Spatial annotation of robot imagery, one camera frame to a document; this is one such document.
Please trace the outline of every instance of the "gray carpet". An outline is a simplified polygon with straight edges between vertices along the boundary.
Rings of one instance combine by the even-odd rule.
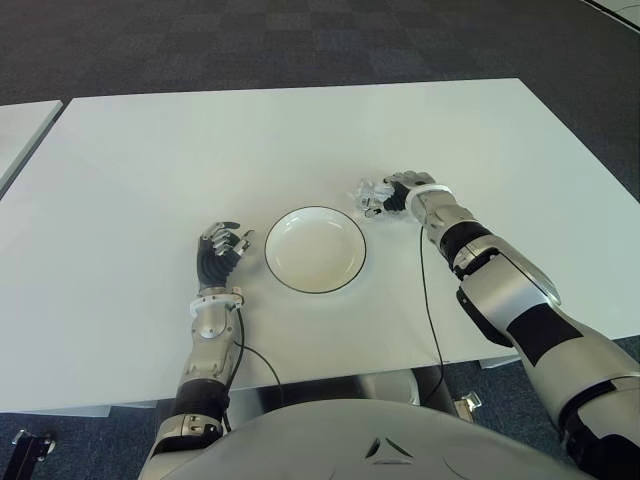
[[[500,77],[640,198],[640,36],[579,0],[0,0],[0,104]],[[637,338],[624,344],[637,356]],[[485,401],[478,423],[563,458],[521,366],[447,372],[455,395]],[[155,414],[0,415],[0,471],[24,426],[59,439],[35,478],[133,479]]]

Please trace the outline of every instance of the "bowl rim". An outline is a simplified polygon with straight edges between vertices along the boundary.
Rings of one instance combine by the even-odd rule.
[[[334,212],[337,212],[341,215],[343,215],[347,220],[349,220],[351,223],[353,223],[353,225],[356,227],[356,229],[358,230],[358,232],[360,233],[360,237],[362,238],[362,243],[364,245],[364,255],[362,256],[362,262],[360,263],[360,267],[358,267],[358,270],[353,274],[353,276],[347,280],[346,282],[344,282],[342,285],[339,285],[336,288],[332,288],[331,290],[323,290],[321,292],[310,292],[308,290],[301,290],[299,288],[296,287],[292,287],[291,285],[289,285],[288,283],[284,282],[283,280],[280,279],[280,277],[278,277],[278,275],[275,274],[275,272],[273,271],[273,269],[271,268],[271,265],[269,264],[269,257],[267,256],[267,243],[269,242],[269,237],[271,236],[271,232],[273,231],[273,229],[275,228],[276,225],[278,225],[285,217],[287,217],[288,215],[291,215],[294,212],[298,212],[300,210],[306,210],[308,208],[322,208],[325,210],[333,210]],[[267,236],[265,238],[264,241],[264,260],[267,264],[267,268],[269,269],[269,271],[271,272],[271,275],[274,276],[274,278],[276,280],[278,280],[278,282],[280,282],[282,285],[284,285],[287,288],[290,288],[291,290],[294,290],[296,292],[300,292],[300,293],[306,293],[309,295],[322,295],[324,293],[331,293],[331,292],[335,292],[336,290],[340,290],[341,288],[344,288],[346,285],[349,285],[351,282],[353,282],[353,280],[360,275],[360,272],[362,271],[362,269],[364,268],[364,264],[367,260],[367,239],[364,237],[364,233],[362,233],[362,229],[360,228],[360,226],[355,222],[355,220],[353,218],[351,218],[349,215],[347,215],[346,213],[338,210],[337,208],[332,208],[332,207],[326,207],[324,205],[307,205],[306,207],[300,207],[300,208],[295,208],[293,210],[288,211],[287,213],[285,213],[284,215],[282,215],[280,218],[278,218],[278,220],[276,220],[275,222],[273,222],[273,225],[271,225],[271,228],[269,229],[269,231],[267,232]]]

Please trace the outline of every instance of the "white bowl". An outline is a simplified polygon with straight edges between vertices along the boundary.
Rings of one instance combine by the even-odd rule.
[[[326,207],[305,207],[271,227],[267,265],[287,287],[327,293],[353,280],[364,265],[367,246],[356,223]]]

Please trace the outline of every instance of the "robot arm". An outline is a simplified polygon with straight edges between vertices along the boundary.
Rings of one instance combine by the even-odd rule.
[[[235,374],[236,332],[244,332],[236,313],[244,299],[239,289],[227,288],[227,278],[249,248],[248,237],[232,230],[240,225],[219,222],[198,240],[198,298],[189,306],[193,348],[180,379],[172,415],[158,430],[140,479],[157,479],[198,456],[222,437],[222,419],[229,406],[229,387]]]
[[[640,368],[617,345],[563,313],[553,283],[483,227],[426,173],[385,179],[393,195],[367,212],[409,210],[460,279],[457,298],[484,336],[515,347],[579,468],[633,478],[640,458]]]

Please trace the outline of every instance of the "table surface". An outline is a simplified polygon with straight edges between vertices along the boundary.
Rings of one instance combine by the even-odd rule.
[[[569,315],[640,333],[640,208],[519,80],[83,98],[0,201],[0,410],[173,396],[196,240],[215,220],[257,230],[230,284],[247,344],[284,382],[437,363],[419,226],[364,219],[353,198],[360,179],[405,169],[537,263]],[[326,295],[287,289],[264,261],[270,226],[307,205],[346,212],[367,241],[360,275]],[[466,317],[428,242],[424,256],[445,360],[512,353]],[[235,387],[273,383],[246,355]]]
[[[58,100],[0,106],[0,191],[60,107]]]

